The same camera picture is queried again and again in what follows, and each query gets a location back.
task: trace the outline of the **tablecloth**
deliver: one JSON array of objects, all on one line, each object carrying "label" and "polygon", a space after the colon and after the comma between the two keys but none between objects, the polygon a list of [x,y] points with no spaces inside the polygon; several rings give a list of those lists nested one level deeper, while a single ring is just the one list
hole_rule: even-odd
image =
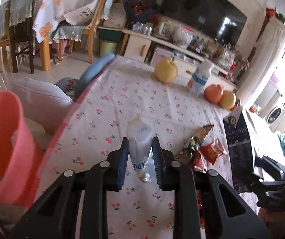
[{"label": "tablecloth", "polygon": [[[118,56],[87,88],[46,152],[35,199],[65,170],[88,170],[119,149],[128,122],[140,114],[152,121],[161,147],[174,154],[183,148],[184,139],[206,124],[214,124],[206,144],[219,138],[227,149],[223,117],[229,112],[191,96],[186,78],[178,76],[173,84],[161,84],[153,70]],[[228,156],[208,165],[232,184]],[[251,196],[245,195],[253,207],[256,201]],[[107,192],[109,237],[172,238],[174,209],[174,192],[162,192],[157,184],[141,182],[129,159],[123,189]]]},{"label": "tablecloth", "polygon": [[36,39],[41,43],[48,35],[57,29],[58,24],[65,20],[64,14],[85,6],[86,0],[39,0],[36,2],[36,17],[33,30]]}]

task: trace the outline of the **box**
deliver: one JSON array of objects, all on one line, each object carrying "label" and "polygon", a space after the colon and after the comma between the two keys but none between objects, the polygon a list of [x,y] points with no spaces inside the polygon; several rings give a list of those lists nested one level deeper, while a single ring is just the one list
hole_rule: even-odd
[{"label": "box", "polygon": [[122,3],[114,3],[110,9],[109,19],[105,20],[103,27],[122,29],[127,21],[126,12]]},{"label": "box", "polygon": [[223,119],[232,169],[233,187],[238,193],[251,192],[240,180],[245,171],[254,171],[255,152],[251,139],[254,132],[250,113],[242,106],[237,107]]},{"label": "box", "polygon": [[150,65],[155,67],[160,61],[171,59],[173,56],[173,52],[170,50],[166,50],[162,47],[156,47],[154,55],[152,56]]}]

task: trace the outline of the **washing machine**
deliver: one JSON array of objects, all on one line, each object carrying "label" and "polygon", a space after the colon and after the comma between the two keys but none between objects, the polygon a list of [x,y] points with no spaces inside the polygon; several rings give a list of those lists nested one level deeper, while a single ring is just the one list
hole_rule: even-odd
[{"label": "washing machine", "polygon": [[[274,94],[270,102],[261,110],[259,116],[265,119],[272,132],[280,130],[280,124],[283,126],[282,120],[285,123],[285,100],[283,96],[278,93]],[[285,133],[285,125],[280,131]]]}]

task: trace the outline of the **trash can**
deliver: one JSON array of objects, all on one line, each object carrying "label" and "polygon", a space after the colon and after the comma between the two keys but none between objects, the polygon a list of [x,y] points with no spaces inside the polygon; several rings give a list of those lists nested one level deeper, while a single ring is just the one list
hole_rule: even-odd
[{"label": "trash can", "polygon": [[103,56],[112,53],[115,54],[117,43],[109,40],[101,40],[101,45],[100,45],[100,57],[102,58]]},{"label": "trash can", "polygon": [[30,207],[43,153],[26,126],[18,97],[0,91],[0,204]]}]

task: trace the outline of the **dining table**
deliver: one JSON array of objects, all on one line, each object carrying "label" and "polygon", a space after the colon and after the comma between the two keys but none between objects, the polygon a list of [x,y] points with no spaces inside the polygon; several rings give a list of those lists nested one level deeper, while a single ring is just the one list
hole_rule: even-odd
[{"label": "dining table", "polygon": [[[195,130],[207,124],[214,127],[204,145],[219,139],[228,151],[223,118],[230,112],[191,95],[188,81],[177,76],[173,83],[163,84],[156,79],[153,67],[117,56],[74,102],[54,135],[37,174],[35,200],[65,170],[82,172],[106,160],[111,151],[120,148],[128,123],[137,116],[150,120],[161,148],[174,155]],[[218,157],[214,165],[207,164],[232,186],[228,155]],[[243,193],[241,197],[257,212],[255,194]],[[107,192],[108,236],[172,238],[174,200],[173,191],[161,191],[156,183],[142,182],[128,158],[122,190]],[[79,229],[77,223],[76,238]]]},{"label": "dining table", "polygon": [[50,66],[50,35],[58,24],[65,20],[64,14],[82,8],[91,0],[38,0],[35,4],[33,30],[40,44],[41,70],[48,71]]}]

